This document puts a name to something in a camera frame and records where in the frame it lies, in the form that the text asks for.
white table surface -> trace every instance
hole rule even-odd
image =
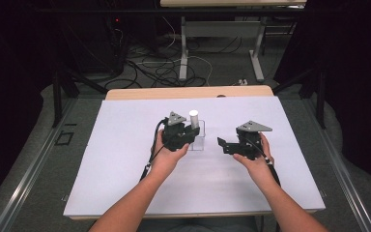
[[[205,121],[204,151],[189,151],[158,190],[145,218],[258,215],[271,212],[246,169],[222,153],[216,139],[237,142],[249,120],[264,132],[282,187],[307,211],[325,209],[277,97],[104,101],[64,215],[98,218],[139,181],[157,123],[171,111]]]

wooden table edge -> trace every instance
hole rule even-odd
[[[273,92],[270,86],[267,85],[113,89],[108,91],[105,99],[107,101],[118,101],[247,96],[270,97],[273,96]]]

person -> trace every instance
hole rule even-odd
[[[260,133],[264,154],[272,162],[270,144]],[[157,133],[155,153],[150,173],[131,191],[111,206],[92,226],[90,231],[136,231],[148,206],[164,180],[173,172],[177,162],[186,154],[188,144],[171,152],[162,148],[162,130]],[[283,232],[327,231],[317,219],[308,214],[275,181],[265,159],[251,160],[239,154],[233,155],[248,171],[253,182],[267,198],[277,222]]]

desk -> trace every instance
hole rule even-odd
[[[110,91],[64,215],[73,219],[101,216],[138,183],[158,121],[171,110],[188,117],[190,109],[197,109],[199,119],[205,121],[204,151],[188,151],[179,161],[145,218],[269,214],[267,200],[246,169],[222,154],[216,144],[218,136],[237,141],[235,128],[248,120],[273,129],[265,135],[282,187],[305,210],[325,209],[279,99],[267,86],[232,86]]]
[[[306,0],[160,0],[161,7],[267,7],[304,5]],[[182,61],[180,66],[180,80],[186,79],[188,50],[186,37],[252,37],[256,38],[255,47],[249,50],[252,67],[257,81],[263,82],[264,75],[258,60],[258,53],[264,37],[267,19],[261,21],[190,21],[182,17]]]

forearm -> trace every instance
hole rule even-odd
[[[282,231],[327,231],[276,183],[260,189],[270,203]]]
[[[150,173],[116,202],[90,231],[136,231],[164,177]]]

